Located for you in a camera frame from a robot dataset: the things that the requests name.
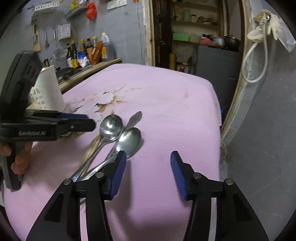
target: hanging utensil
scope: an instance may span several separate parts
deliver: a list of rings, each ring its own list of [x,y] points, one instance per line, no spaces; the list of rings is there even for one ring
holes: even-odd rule
[[[47,41],[47,34],[46,34],[46,31],[44,31],[44,38],[45,38],[45,46],[44,48],[48,48],[49,47],[49,43]]]
[[[56,49],[54,51],[54,58],[56,60],[58,60],[58,61],[64,61],[64,60],[66,60],[67,52],[64,51],[64,50],[62,50],[62,49],[60,49],[60,48],[58,48],[58,46],[57,46],[58,40],[57,40],[55,28],[54,28],[54,39],[56,41]]]

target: human hand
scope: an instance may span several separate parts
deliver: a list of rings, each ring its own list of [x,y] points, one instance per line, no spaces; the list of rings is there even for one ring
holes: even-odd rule
[[[11,170],[17,174],[22,175],[26,172],[28,164],[31,160],[32,142],[26,142],[24,149],[22,149],[15,157],[15,162],[11,165]],[[0,143],[0,155],[10,156],[11,149],[8,145]]]

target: cutting board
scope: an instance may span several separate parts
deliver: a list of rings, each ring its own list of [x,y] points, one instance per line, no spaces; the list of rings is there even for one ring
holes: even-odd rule
[[[40,41],[39,41],[39,32],[37,30],[37,25],[33,24],[33,34],[32,34],[32,43],[33,43],[33,51],[40,51]]]

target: white cable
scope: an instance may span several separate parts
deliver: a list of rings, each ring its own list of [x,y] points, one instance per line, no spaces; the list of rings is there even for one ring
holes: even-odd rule
[[[265,30],[265,24],[263,25],[263,44],[264,44],[264,52],[265,52],[265,62],[264,62],[264,67],[263,67],[262,73],[260,74],[260,76],[259,76],[257,79],[249,80],[249,79],[246,77],[245,69],[244,69],[244,68],[245,68],[245,65],[246,65],[247,59],[250,57],[251,53],[252,53],[253,50],[256,48],[256,46],[258,45],[258,43],[254,43],[254,44],[253,44],[253,46],[249,49],[248,53],[246,54],[246,56],[244,57],[243,62],[242,62],[242,76],[243,76],[243,78],[245,79],[245,81],[247,81],[247,82],[250,83],[250,84],[256,83],[256,82],[258,82],[259,80],[261,80],[262,77],[265,75],[265,72],[266,72],[266,69],[267,69],[268,49],[267,49],[267,42],[266,42],[266,30]]]

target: yellow bottle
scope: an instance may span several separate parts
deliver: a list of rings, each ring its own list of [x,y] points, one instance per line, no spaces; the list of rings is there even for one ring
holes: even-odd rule
[[[170,53],[169,69],[176,70],[176,54]]]

